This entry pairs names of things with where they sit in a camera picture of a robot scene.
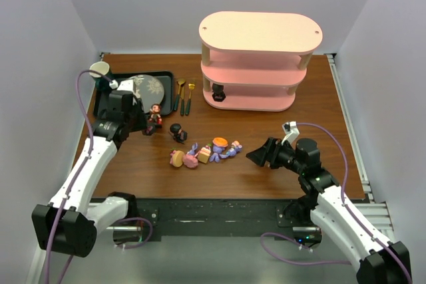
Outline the black helmet figurine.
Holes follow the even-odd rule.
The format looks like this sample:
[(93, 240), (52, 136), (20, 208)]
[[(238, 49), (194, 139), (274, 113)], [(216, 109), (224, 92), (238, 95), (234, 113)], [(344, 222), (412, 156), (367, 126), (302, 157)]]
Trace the black helmet figurine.
[(222, 102), (226, 98), (224, 85), (214, 83), (212, 85), (212, 98), (216, 102)]

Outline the black-haired ninja figurine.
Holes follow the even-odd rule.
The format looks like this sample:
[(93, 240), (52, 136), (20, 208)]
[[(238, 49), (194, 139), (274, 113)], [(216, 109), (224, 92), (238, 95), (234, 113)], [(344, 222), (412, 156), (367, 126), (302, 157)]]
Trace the black-haired ninja figurine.
[(174, 123), (170, 126), (169, 133), (172, 136), (172, 139), (180, 144), (185, 143), (187, 140), (188, 134), (184, 131), (179, 123)]

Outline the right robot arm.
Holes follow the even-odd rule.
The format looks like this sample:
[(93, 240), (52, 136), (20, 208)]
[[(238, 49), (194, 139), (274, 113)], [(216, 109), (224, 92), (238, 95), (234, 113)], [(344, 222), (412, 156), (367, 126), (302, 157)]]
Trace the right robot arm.
[(295, 146), (269, 138), (246, 157), (257, 166), (285, 168), (298, 175), (304, 191), (299, 203), (341, 250), (358, 283), (412, 283), (406, 246), (383, 235), (347, 198), (339, 182), (321, 164), (316, 141), (301, 138)]

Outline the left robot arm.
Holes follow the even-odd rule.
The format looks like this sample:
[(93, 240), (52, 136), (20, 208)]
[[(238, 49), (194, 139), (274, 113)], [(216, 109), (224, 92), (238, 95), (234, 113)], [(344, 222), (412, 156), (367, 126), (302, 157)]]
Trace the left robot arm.
[(112, 192), (95, 208), (89, 204), (103, 172), (123, 142), (134, 129), (145, 127), (141, 101), (130, 91), (111, 91), (105, 116), (92, 124), (83, 151), (65, 183), (47, 205), (36, 205), (31, 214), (42, 250), (86, 257), (106, 228), (139, 217), (132, 194)]

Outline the red head figurine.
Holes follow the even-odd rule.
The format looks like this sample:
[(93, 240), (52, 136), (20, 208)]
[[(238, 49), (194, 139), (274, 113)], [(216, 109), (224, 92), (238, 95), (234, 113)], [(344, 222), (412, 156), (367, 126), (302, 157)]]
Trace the red head figurine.
[(156, 132), (155, 124), (148, 124), (147, 127), (142, 131), (145, 136), (152, 136)]

